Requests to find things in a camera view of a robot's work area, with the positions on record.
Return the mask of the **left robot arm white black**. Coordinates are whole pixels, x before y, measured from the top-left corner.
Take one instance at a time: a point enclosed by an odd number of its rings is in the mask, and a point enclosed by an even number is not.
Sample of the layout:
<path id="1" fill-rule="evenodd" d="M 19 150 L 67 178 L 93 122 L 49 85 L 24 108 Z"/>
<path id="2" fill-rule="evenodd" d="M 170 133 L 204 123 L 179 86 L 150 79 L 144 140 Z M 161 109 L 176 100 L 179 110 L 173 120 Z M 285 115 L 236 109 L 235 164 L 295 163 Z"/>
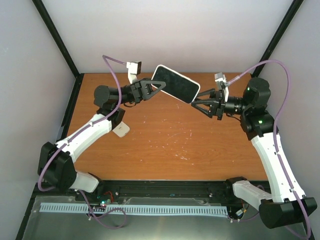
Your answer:
<path id="1" fill-rule="evenodd" d="M 56 143 L 46 142 L 41 147 L 38 189 L 43 192 L 52 189 L 61 192 L 82 190 L 92 201 L 101 200 L 104 195 L 101 180 L 93 174 L 77 171 L 75 162 L 100 137 L 110 132 L 122 137 L 130 130 L 123 123 L 125 110 L 120 107 L 121 104 L 149 100 L 165 86 L 165 82 L 149 78 L 116 88 L 99 85 L 94 91 L 94 104 L 98 106 L 96 114 L 70 136 Z M 50 187 L 43 188 L 42 181 L 49 183 Z"/>

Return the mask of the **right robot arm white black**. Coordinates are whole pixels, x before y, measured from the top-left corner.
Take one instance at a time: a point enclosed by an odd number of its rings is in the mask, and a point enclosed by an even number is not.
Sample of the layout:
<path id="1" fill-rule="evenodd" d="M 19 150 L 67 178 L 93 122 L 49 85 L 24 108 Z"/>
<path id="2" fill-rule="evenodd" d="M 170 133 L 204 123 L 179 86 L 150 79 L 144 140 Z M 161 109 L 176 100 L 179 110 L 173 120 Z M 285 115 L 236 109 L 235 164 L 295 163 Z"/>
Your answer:
<path id="1" fill-rule="evenodd" d="M 317 203 L 313 197 L 305 195 L 286 159 L 279 130 L 267 111 L 271 96 L 269 83 L 259 77 L 251 78 L 243 96 L 236 97 L 229 95 L 224 74 L 215 74 L 215 82 L 218 89 L 199 93 L 209 98 L 196 98 L 192 107 L 218 120 L 223 115 L 239 115 L 240 126 L 260 157 L 270 186 L 270 192 L 266 192 L 242 176 L 233 177 L 225 182 L 226 195 L 242 199 L 258 210 L 269 229 L 303 222 L 303 213 L 313 213 Z"/>

